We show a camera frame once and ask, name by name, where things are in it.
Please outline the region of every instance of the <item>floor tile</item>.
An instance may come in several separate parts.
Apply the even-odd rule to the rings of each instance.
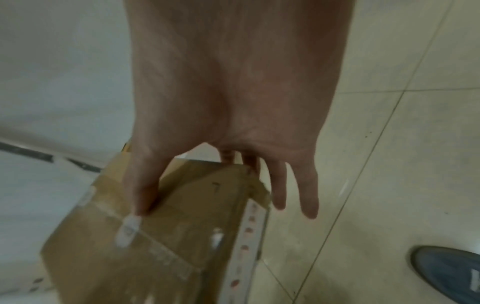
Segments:
[[[405,89],[450,3],[359,0],[337,91]]]
[[[324,243],[400,93],[337,94],[317,144],[320,214],[306,219],[292,171],[288,168],[288,198],[284,211],[273,210],[263,258],[292,297]],[[268,171],[261,177],[270,186]]]
[[[480,87],[480,2],[455,0],[409,89]]]
[[[479,117],[480,90],[404,94],[297,303],[452,303],[407,257],[480,253]]]
[[[248,304],[291,304],[292,299],[263,262],[255,270]]]

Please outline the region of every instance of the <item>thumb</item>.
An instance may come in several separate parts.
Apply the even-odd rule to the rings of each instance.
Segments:
[[[158,199],[160,177],[171,161],[133,146],[123,186],[135,215],[146,215],[151,210]]]

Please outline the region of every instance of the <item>brown box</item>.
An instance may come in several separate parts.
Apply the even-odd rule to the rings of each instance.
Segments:
[[[161,205],[131,214],[119,154],[42,256],[63,304],[244,304],[270,195],[246,166],[175,159]]]

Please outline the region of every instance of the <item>skin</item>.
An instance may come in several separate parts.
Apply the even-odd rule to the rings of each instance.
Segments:
[[[354,0],[126,0],[135,124],[124,187],[134,212],[159,178],[207,142],[268,166],[285,209],[287,163],[306,217],[319,212],[316,142],[335,94]]]

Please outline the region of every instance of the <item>cardboard box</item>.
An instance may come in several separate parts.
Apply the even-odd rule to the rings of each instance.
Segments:
[[[160,205],[131,214],[122,152],[49,238],[42,257],[63,304],[244,304],[270,194],[243,165],[175,159]]]

